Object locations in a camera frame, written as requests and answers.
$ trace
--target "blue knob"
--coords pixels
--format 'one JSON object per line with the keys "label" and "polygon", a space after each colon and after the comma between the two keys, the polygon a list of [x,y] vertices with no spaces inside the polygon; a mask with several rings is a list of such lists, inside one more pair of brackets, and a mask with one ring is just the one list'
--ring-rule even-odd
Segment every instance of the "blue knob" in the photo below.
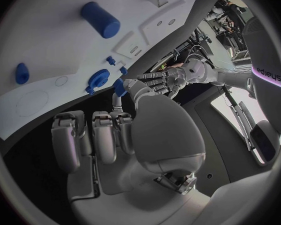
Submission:
{"label": "blue knob", "polygon": [[24,63],[20,63],[16,67],[15,81],[17,84],[25,84],[29,80],[29,71]]}
{"label": "blue knob", "polygon": [[95,93],[94,88],[100,88],[107,83],[110,72],[107,69],[102,69],[95,72],[88,80],[88,87],[85,89],[90,95]]}
{"label": "blue knob", "polygon": [[112,38],[120,30],[120,21],[94,1],[83,6],[81,16],[105,39]]}
{"label": "blue knob", "polygon": [[119,70],[123,75],[126,75],[128,73],[128,70],[124,66],[122,66]]}
{"label": "blue knob", "polygon": [[114,87],[114,92],[116,93],[116,95],[118,97],[123,97],[127,91],[125,90],[124,86],[123,86],[123,79],[119,78],[117,80],[115,80],[113,87]]}
{"label": "blue knob", "polygon": [[106,58],[106,61],[110,64],[110,65],[116,65],[116,60],[113,59],[112,56],[109,56],[108,58]]}

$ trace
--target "purple light strip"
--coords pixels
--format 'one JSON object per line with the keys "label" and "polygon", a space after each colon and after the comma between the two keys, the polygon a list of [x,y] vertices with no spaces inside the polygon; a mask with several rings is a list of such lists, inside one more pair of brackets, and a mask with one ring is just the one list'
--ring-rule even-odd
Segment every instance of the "purple light strip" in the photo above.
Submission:
{"label": "purple light strip", "polygon": [[278,86],[278,87],[281,88],[281,84],[279,84],[279,83],[277,83],[277,82],[275,82],[275,81],[273,81],[273,80],[268,79],[268,77],[266,77],[266,76],[262,76],[262,75],[259,74],[253,67],[252,67],[252,73],[254,73],[254,74],[255,74],[257,77],[259,77],[260,79],[265,80],[265,81],[267,81],[267,82],[269,82],[269,83],[271,83],[271,84],[274,84],[274,85],[276,85],[276,86]]}

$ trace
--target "white curved panel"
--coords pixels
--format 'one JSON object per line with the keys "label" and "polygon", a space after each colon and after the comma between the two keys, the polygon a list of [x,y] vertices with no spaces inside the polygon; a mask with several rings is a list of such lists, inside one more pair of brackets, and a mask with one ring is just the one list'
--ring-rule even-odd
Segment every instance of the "white curved panel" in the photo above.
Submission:
{"label": "white curved panel", "polygon": [[[116,36],[102,38],[80,16],[83,5],[92,1],[121,22]],[[86,95],[89,78],[101,69],[108,69],[110,77],[99,89],[112,86],[121,76],[123,64],[128,69],[164,38],[158,36],[147,45],[140,25],[177,1],[170,0],[158,8],[148,0],[17,0],[0,23],[0,137],[5,140],[40,115]],[[185,6],[176,16],[185,22],[195,0],[184,1]],[[167,16],[173,17],[171,10]],[[142,47],[131,59],[113,50],[130,31]],[[116,60],[116,66],[106,62],[108,56]],[[25,63],[30,73],[24,85],[15,82],[19,63]],[[30,116],[19,116],[19,99],[33,91],[47,93],[47,103]],[[27,101],[23,106],[32,111],[35,104]]]}

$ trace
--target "robotic arm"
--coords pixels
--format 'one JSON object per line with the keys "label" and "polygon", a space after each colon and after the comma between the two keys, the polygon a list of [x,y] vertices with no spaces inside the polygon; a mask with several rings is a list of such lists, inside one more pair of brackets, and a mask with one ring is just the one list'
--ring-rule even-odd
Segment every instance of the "robotic arm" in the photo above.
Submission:
{"label": "robotic arm", "polygon": [[251,72],[226,72],[224,69],[212,69],[201,60],[192,58],[181,67],[170,67],[161,72],[145,73],[137,78],[159,94],[170,92],[168,97],[173,99],[187,84],[207,84],[216,86],[228,85],[249,92],[255,98]]}

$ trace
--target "white panel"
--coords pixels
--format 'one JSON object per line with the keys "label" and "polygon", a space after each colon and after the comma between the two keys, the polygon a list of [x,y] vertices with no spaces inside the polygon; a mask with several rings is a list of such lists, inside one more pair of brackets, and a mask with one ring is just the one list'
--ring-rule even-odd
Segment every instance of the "white panel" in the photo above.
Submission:
{"label": "white panel", "polygon": [[127,58],[139,57],[141,53],[144,53],[144,39],[130,31],[115,47],[114,51],[118,54],[124,55]]}
{"label": "white panel", "polygon": [[[102,38],[80,16],[83,5],[91,1],[98,2],[121,22],[116,36]],[[178,7],[181,2],[171,0],[158,8],[149,0],[15,1],[0,23],[0,137],[5,140],[42,114],[85,96],[89,78],[101,69],[108,69],[110,77],[95,91],[112,86],[122,75],[119,69],[123,64],[128,69],[153,45],[177,29],[178,24],[185,22],[195,0],[185,0],[183,6]],[[151,17],[160,16],[160,12],[165,15],[164,19],[176,17],[179,22],[168,26],[172,27],[170,30],[167,26],[160,29],[158,36],[147,45],[138,28]],[[138,47],[143,48],[140,53],[140,49],[135,50],[132,59],[126,56],[129,45],[125,42],[126,55],[114,52],[115,46],[130,31],[135,34]],[[115,59],[115,66],[108,64],[108,56]],[[15,82],[19,63],[25,63],[30,72],[30,79],[24,85]],[[37,99],[29,98],[36,95],[39,95]]]}
{"label": "white panel", "polygon": [[187,5],[184,0],[174,2],[143,23],[140,30],[144,34],[147,44],[154,46],[157,41],[180,28],[188,18],[188,13],[183,9]]}

